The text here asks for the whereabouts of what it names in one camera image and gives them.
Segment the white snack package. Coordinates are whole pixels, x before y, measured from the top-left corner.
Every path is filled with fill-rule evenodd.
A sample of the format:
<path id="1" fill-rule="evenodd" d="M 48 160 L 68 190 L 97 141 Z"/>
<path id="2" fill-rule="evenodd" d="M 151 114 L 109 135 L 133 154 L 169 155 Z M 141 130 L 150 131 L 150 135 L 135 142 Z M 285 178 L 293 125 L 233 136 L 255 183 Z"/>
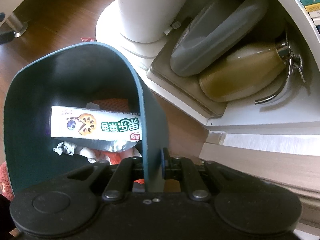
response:
<path id="1" fill-rule="evenodd" d="M 132 113 L 52 106 L 50 124 L 51 137 L 95 150 L 125 151 L 143 139 L 140 116 Z"/>

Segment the dark green trash bin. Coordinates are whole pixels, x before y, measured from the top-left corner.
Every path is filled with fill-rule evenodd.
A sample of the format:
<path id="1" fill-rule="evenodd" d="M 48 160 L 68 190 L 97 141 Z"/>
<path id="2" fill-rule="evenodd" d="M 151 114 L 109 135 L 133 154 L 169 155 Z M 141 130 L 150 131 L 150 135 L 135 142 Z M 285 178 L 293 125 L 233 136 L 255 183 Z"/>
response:
<path id="1" fill-rule="evenodd" d="M 139 134 L 148 192 L 161 192 L 165 113 L 128 59 L 112 46 L 80 43 L 20 70 L 4 104 L 4 150 L 14 193 L 88 164 L 54 153 L 60 142 L 106 150 Z"/>

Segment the red plastic bag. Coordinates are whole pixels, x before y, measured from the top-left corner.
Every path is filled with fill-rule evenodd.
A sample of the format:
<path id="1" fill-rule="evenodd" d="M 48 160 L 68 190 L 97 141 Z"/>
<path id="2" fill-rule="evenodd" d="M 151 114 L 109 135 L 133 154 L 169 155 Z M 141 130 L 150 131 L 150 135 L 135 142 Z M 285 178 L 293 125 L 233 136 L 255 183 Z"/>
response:
<path id="1" fill-rule="evenodd" d="M 110 165 L 117 165 L 125 158 L 142 156 L 135 147 L 122 152 L 93 150 L 93 153 L 99 162 L 108 161 Z"/>

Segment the grey paper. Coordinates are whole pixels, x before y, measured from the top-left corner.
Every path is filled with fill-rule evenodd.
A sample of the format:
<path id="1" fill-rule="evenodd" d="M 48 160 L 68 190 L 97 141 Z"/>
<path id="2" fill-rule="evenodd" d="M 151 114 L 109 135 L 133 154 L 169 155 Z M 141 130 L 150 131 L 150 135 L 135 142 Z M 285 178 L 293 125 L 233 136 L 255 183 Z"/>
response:
<path id="1" fill-rule="evenodd" d="M 56 148 L 53 148 L 52 151 L 57 153 L 58 155 L 74 155 L 76 147 L 76 144 L 73 144 L 71 142 L 61 142 L 56 146 Z"/>

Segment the beige tray under jug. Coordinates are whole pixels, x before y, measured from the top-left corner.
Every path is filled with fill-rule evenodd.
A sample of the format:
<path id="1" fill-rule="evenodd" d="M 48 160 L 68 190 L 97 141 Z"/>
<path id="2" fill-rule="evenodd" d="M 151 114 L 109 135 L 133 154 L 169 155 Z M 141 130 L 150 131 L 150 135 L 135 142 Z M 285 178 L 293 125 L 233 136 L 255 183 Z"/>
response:
<path id="1" fill-rule="evenodd" d="M 169 34 L 166 44 L 153 60 L 146 75 L 148 79 L 206 118 L 220 118 L 223 116 L 227 104 L 210 100 L 202 91 L 196 75 L 180 77 L 172 71 L 170 66 L 173 48 L 190 22 L 191 18 L 186 18 L 181 27 Z"/>

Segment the gold thermos kettle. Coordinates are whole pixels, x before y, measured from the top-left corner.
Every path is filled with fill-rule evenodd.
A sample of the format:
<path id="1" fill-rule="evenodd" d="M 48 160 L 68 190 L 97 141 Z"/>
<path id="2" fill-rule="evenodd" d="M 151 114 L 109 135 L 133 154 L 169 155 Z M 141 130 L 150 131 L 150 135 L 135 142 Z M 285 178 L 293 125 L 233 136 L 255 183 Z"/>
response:
<path id="1" fill-rule="evenodd" d="M 215 61 L 199 74 L 198 81 L 208 98 L 229 102 L 256 94 L 282 72 L 285 77 L 280 87 L 272 94 L 255 100 L 255 105 L 283 97 L 297 75 L 306 82 L 302 57 L 293 51 L 287 30 L 276 42 L 250 43 Z"/>

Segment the small dark red wrapper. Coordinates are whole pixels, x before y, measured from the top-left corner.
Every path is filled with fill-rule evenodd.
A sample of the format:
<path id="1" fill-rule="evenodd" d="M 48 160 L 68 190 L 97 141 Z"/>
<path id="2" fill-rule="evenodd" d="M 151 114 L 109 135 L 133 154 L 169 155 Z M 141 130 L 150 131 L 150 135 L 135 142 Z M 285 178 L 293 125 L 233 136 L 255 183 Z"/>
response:
<path id="1" fill-rule="evenodd" d="M 81 42 L 96 42 L 96 38 L 93 37 L 81 37 L 80 38 Z"/>

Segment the white cylindrical appliance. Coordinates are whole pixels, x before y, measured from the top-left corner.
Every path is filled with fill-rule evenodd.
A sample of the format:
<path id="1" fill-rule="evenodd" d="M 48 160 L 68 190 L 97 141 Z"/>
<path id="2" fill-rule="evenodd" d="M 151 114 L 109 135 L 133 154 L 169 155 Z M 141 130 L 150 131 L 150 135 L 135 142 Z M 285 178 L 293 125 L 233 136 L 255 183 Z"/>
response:
<path id="1" fill-rule="evenodd" d="M 115 0 L 97 21 L 95 36 L 123 54 L 153 59 L 167 41 L 186 0 Z"/>

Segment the grey motor oil jug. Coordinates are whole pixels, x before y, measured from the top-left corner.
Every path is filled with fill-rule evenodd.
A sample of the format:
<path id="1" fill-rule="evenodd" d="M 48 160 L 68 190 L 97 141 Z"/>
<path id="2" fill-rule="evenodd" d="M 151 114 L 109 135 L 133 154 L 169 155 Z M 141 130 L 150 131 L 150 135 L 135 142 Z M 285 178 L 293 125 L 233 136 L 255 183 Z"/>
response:
<path id="1" fill-rule="evenodd" d="M 172 71 L 181 77 L 199 74 L 246 36 L 267 9 L 267 0 L 210 0 L 174 46 Z"/>

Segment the metal bed leg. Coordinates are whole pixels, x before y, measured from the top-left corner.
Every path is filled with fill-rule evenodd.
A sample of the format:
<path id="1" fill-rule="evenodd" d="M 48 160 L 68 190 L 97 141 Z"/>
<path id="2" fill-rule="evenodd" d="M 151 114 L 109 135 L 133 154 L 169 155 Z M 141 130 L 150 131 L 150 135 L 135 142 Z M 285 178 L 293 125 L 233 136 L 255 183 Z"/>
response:
<path id="1" fill-rule="evenodd" d="M 5 22 L 14 31 L 16 38 L 21 37 L 28 28 L 27 22 L 21 22 L 14 13 L 12 13 Z"/>

